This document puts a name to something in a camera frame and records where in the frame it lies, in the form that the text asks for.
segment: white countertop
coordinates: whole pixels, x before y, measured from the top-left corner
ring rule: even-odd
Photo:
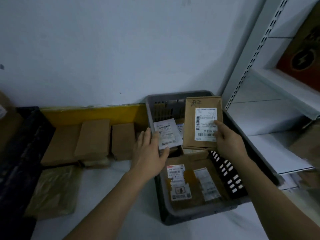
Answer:
[[[85,170],[76,211],[68,216],[38,221],[32,240],[62,239],[118,183],[130,161],[114,162],[109,169]],[[160,219],[154,180],[150,180],[130,210],[118,239],[232,239],[268,240],[252,203],[204,218],[165,226]]]

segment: yellow wall trim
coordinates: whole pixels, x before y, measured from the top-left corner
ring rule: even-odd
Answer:
[[[41,112],[55,127],[78,125],[86,120],[110,119],[111,125],[135,123],[136,131],[148,127],[145,104],[130,104],[110,107],[43,108]]]

